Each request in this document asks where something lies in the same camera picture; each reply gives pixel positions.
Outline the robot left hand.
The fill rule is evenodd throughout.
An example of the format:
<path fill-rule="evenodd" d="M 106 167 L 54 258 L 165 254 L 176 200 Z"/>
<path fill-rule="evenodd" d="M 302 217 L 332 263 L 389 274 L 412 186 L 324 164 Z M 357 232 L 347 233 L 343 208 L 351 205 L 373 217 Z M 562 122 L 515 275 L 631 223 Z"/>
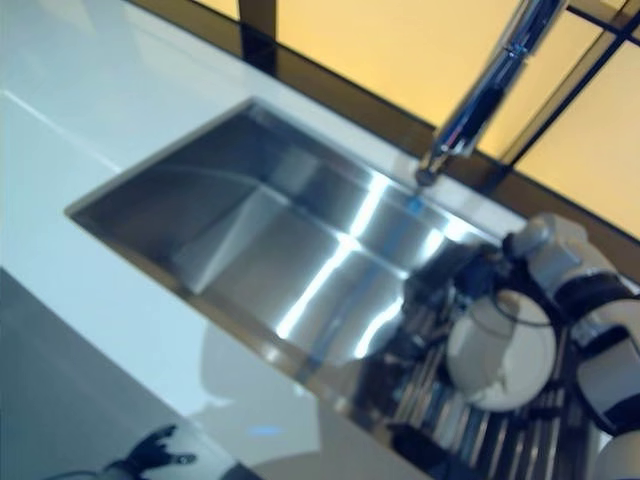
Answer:
<path fill-rule="evenodd" d="M 151 470 L 178 465 L 194 464 L 198 457 L 194 453 L 172 453 L 168 450 L 167 440 L 176 432 L 177 425 L 162 426 L 140 440 L 130 452 L 121 459 L 104 467 L 96 479 L 144 479 Z"/>

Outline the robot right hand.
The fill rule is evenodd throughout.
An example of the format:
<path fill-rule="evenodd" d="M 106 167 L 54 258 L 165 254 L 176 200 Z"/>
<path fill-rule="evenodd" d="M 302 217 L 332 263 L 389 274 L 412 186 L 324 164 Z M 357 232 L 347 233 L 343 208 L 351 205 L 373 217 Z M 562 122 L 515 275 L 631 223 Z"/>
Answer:
<path fill-rule="evenodd" d="M 501 249 L 487 245 L 474 247 L 453 277 L 456 297 L 464 305 L 485 297 L 493 299 L 507 271 Z"/>

